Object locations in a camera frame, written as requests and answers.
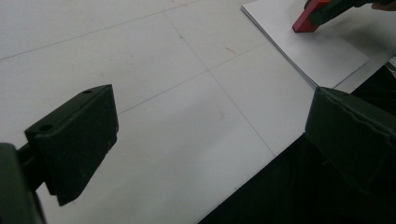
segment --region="paper sheet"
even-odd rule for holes
[[[372,72],[373,69],[365,67],[374,60],[371,51],[356,49],[356,44],[352,46],[339,35],[342,32],[330,25],[321,26],[314,33],[295,34],[291,26],[303,7],[304,1],[260,0],[243,5],[242,9],[314,88],[317,85],[334,88],[352,74],[360,74],[361,69],[367,71],[364,75]],[[389,52],[386,57],[382,55],[381,62],[375,61],[375,67],[391,55]]]

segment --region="black surface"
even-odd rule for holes
[[[338,17],[352,7],[362,7],[369,3],[388,5],[393,1],[394,0],[332,0],[324,7],[312,13],[309,16],[309,20],[312,22],[312,24],[320,26]]]
[[[396,189],[389,172],[396,171],[396,117],[390,113],[354,95],[317,88],[305,135],[350,186],[369,192],[385,179]]]
[[[353,94],[395,115],[395,91],[384,67]],[[386,186],[351,186],[303,135],[200,223],[396,223],[396,189]]]

